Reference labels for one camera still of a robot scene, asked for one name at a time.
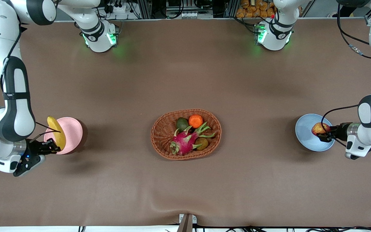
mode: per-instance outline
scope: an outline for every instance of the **green led light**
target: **green led light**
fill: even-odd
[[[115,42],[115,41],[116,41],[116,39],[115,39],[115,35],[112,35],[112,34],[110,35],[110,34],[107,33],[107,37],[109,38],[109,42],[110,42],[111,44],[114,45],[114,44],[116,43],[116,42]]]
[[[85,40],[85,44],[88,46],[88,41],[87,41],[87,38],[85,38],[85,35],[82,34],[82,36],[84,37],[84,40]]]
[[[259,43],[264,42],[264,38],[265,38],[266,35],[267,35],[267,30],[263,29],[262,33],[260,33],[260,35],[259,35],[259,40],[258,40]]]
[[[290,40],[290,35],[291,35],[291,31],[290,31],[289,35],[287,36],[287,40],[286,40],[286,43],[288,43],[288,42],[289,42],[289,40]]]

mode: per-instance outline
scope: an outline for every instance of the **woven fruit basket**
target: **woven fruit basket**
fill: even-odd
[[[212,138],[207,138],[209,145],[202,151],[193,150],[184,155],[172,154],[169,147],[174,136],[174,132],[177,129],[177,119],[181,117],[188,119],[193,114],[201,115],[203,121],[207,122],[207,125],[211,127],[211,129],[204,131],[202,135],[211,135],[215,133],[215,136]],[[179,110],[166,113],[157,119],[153,125],[153,128],[151,129],[151,143],[153,144],[154,149],[162,157],[169,160],[189,160],[204,157],[215,150],[220,143],[220,139],[220,122],[212,113],[201,109]]]

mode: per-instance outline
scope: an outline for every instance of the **banana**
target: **banana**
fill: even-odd
[[[48,123],[48,126],[52,129],[55,129],[56,131],[59,131],[61,133],[58,133],[58,132],[54,132],[53,135],[55,137],[55,144],[61,148],[61,150],[63,150],[65,148],[65,144],[67,142],[66,138],[65,138],[65,133],[64,131],[62,130],[61,126],[59,125],[58,121],[56,119],[54,119],[53,117],[51,116],[48,116],[47,118],[47,123]]]

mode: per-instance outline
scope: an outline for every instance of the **apple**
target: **apple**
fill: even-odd
[[[324,129],[326,129],[327,132],[330,132],[330,126],[323,123],[323,126],[324,126]],[[318,134],[325,134],[326,131],[324,131],[323,127],[321,126],[321,123],[316,123],[313,128],[312,128],[312,133],[314,135],[318,135]]]

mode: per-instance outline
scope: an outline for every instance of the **dragon fruit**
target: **dragon fruit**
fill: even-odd
[[[173,155],[185,155],[187,152],[190,152],[191,150],[200,147],[201,144],[196,145],[194,142],[198,137],[203,138],[211,138],[215,135],[201,135],[204,131],[207,129],[211,129],[209,126],[206,125],[207,122],[205,122],[203,125],[201,125],[199,128],[197,128],[193,133],[189,134],[188,131],[190,130],[191,126],[187,127],[183,132],[179,133],[177,135],[177,132],[179,129],[177,129],[174,132],[173,140],[170,144],[170,150],[173,153]]]

